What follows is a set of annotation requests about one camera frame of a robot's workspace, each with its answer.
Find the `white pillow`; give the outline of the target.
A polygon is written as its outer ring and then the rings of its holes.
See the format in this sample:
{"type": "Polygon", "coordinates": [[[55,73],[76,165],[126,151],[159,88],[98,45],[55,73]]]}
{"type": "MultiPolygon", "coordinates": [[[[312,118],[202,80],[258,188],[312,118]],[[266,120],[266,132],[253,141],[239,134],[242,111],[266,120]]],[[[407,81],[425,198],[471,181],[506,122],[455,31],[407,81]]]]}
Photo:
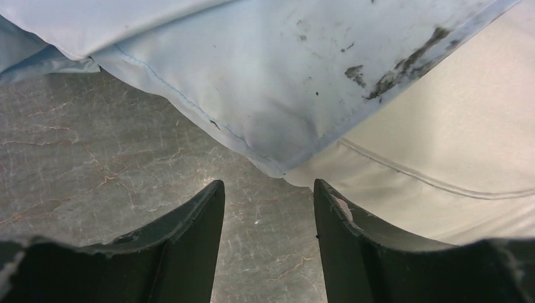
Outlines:
{"type": "Polygon", "coordinates": [[[316,179],[423,237],[533,237],[534,2],[285,175],[300,187],[316,179]]]}

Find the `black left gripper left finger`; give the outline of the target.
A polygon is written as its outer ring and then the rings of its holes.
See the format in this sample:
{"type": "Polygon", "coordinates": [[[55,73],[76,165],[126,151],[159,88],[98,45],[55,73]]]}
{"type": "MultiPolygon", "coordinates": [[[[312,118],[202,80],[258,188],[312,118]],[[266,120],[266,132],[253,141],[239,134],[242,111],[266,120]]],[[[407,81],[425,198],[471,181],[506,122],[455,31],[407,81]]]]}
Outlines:
{"type": "Polygon", "coordinates": [[[96,245],[103,273],[84,302],[209,302],[224,208],[216,180],[166,215],[96,245]]]}

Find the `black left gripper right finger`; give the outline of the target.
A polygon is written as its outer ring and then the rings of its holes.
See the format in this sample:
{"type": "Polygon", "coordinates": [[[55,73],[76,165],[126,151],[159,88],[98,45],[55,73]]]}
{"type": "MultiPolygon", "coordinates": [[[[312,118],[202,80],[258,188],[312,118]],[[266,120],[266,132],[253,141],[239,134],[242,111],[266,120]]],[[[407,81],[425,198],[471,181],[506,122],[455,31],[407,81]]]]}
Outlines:
{"type": "Polygon", "coordinates": [[[455,281],[430,253],[448,245],[360,208],[322,179],[314,213],[329,302],[455,302],[455,281]]]}

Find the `light blue pillowcase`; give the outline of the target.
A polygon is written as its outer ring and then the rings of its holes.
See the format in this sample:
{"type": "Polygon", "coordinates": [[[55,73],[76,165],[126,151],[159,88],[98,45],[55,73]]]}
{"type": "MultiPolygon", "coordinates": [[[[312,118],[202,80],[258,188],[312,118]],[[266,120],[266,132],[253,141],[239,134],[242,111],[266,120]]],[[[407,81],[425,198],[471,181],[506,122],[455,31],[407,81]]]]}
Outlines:
{"type": "Polygon", "coordinates": [[[99,66],[281,177],[514,1],[2,1],[1,78],[99,66]]]}

